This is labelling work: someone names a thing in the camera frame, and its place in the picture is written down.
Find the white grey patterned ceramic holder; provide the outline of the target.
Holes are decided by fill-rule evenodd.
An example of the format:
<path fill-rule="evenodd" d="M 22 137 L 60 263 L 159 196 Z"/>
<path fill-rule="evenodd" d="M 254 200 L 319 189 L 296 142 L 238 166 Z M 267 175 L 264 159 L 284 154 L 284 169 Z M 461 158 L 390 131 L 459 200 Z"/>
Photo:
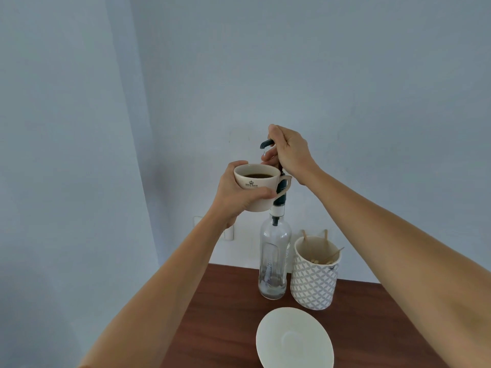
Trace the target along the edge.
<path fill-rule="evenodd" d="M 339 249 L 328 240 L 327 230 L 323 236 L 308 235 L 311 253 L 307 255 L 303 240 L 302 235 L 293 245 L 290 291 L 304 308 L 321 311 L 333 301 L 342 256 L 333 264 L 325 264 L 325 259 Z"/>

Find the person's left forearm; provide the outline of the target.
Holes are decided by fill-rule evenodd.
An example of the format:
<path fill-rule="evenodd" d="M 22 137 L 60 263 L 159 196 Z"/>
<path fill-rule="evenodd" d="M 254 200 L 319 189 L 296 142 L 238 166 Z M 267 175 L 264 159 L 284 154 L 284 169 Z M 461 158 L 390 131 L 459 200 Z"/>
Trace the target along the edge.
<path fill-rule="evenodd" d="M 112 319 L 77 368 L 159 368 L 219 237 L 236 217 L 212 207 Z"/>

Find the person's right hand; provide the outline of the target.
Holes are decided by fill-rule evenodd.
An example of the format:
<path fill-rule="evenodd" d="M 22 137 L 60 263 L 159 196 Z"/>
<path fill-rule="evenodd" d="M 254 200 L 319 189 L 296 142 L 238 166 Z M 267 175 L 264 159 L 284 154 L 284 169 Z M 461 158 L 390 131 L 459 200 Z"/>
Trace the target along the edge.
<path fill-rule="evenodd" d="M 279 164 L 301 185 L 312 187 L 318 184 L 322 170 L 312 158 L 307 141 L 300 133 L 276 124 L 270 124 L 268 138 L 277 147 Z M 278 164 L 265 164 L 278 167 Z"/>

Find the person's left hand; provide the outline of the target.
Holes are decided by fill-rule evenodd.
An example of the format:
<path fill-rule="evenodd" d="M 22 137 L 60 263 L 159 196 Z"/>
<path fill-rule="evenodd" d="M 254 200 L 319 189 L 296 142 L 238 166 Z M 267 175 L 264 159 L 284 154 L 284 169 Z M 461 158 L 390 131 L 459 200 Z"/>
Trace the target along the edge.
<path fill-rule="evenodd" d="M 247 160 L 237 160 L 229 163 L 220 178 L 218 190 L 207 215 L 213 216 L 220 223 L 222 230 L 233 225 L 236 217 L 241 214 L 249 204 L 256 200 L 242 200 L 242 189 L 234 176 L 237 166 L 248 164 Z"/>

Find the dark teal pump dispenser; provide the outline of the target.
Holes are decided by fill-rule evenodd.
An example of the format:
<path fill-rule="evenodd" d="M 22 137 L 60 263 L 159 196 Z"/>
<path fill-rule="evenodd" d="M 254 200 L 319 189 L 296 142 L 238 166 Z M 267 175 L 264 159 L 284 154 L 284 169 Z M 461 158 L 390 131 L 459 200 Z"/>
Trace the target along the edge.
<path fill-rule="evenodd" d="M 272 139 L 268 139 L 267 141 L 264 141 L 261 143 L 260 148 L 264 150 L 264 154 L 266 153 L 266 148 L 267 147 L 272 147 L 274 146 L 274 141 Z M 281 164 L 278 164 L 277 167 L 280 171 L 280 177 L 285 177 L 286 174 L 283 171 L 283 167 Z M 278 187 L 277 187 L 277 194 L 278 198 L 273 202 L 272 207 L 270 208 L 270 216 L 272 217 L 272 226 L 277 227 L 278 222 L 281 217 L 284 216 L 284 211 L 285 211 L 285 203 L 286 203 L 286 190 L 289 187 L 289 179 L 282 179 L 279 181 Z"/>

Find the clear glass bottle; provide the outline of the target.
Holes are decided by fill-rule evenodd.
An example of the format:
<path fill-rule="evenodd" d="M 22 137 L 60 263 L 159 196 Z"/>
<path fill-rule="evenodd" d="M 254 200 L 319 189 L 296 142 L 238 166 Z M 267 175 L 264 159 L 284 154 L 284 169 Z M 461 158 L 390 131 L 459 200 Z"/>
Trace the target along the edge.
<path fill-rule="evenodd" d="M 261 225 L 258 288 L 267 299 L 278 300 L 285 295 L 291 236 L 283 216 L 270 215 Z"/>

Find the white wall socket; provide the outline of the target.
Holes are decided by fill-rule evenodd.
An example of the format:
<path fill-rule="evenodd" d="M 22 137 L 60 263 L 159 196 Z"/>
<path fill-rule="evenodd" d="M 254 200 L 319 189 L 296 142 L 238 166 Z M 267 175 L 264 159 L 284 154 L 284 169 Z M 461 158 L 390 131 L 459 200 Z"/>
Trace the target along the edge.
<path fill-rule="evenodd" d="M 196 225 L 198 225 L 199 222 L 202 220 L 202 218 L 203 217 L 201 216 L 194 216 L 193 226 L 195 227 Z M 231 225 L 221 233 L 218 241 L 233 241 L 233 240 L 234 240 L 234 225 Z"/>

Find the white saucer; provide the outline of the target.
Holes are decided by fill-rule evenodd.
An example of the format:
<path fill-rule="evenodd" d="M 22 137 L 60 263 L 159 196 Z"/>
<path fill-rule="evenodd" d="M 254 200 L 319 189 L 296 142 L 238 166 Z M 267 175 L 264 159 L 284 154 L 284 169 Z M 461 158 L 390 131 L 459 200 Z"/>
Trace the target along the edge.
<path fill-rule="evenodd" d="M 301 309 L 270 311 L 259 323 L 255 341 L 263 368 L 334 367 L 334 350 L 327 331 Z"/>

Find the white ceramic coffee cup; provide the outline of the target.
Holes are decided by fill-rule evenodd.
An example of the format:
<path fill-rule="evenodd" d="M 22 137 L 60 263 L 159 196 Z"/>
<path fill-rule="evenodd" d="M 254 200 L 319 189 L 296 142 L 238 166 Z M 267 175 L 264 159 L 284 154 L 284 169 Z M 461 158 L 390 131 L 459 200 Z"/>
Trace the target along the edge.
<path fill-rule="evenodd" d="M 274 175 L 275 177 L 269 179 L 248 179 L 243 177 L 244 175 L 252 174 L 252 173 L 265 173 L 265 174 L 269 173 L 271 175 Z M 264 165 L 264 164 L 245 164 L 245 165 L 237 166 L 234 169 L 234 176 L 236 179 L 236 183 L 244 190 L 255 189 L 258 187 L 267 187 L 277 193 L 277 187 L 279 181 L 281 181 L 282 179 L 289 179 L 289 187 L 286 190 L 287 193 L 287 191 L 291 187 L 291 182 L 292 182 L 291 175 L 280 177 L 280 171 L 278 168 L 269 165 Z M 273 202 L 278 197 L 279 196 L 277 194 L 277 196 L 274 199 L 270 199 L 270 200 L 261 199 L 261 200 L 254 201 L 253 203 L 248 205 L 246 211 L 249 212 L 268 211 L 272 207 Z"/>

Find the person's right forearm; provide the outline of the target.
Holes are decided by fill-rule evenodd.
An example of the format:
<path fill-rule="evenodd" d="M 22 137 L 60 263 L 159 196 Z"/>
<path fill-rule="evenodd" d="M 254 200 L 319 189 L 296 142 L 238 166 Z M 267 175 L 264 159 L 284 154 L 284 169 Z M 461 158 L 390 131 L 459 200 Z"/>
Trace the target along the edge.
<path fill-rule="evenodd" d="M 301 183 L 451 368 L 491 368 L 491 272 L 319 167 Z"/>

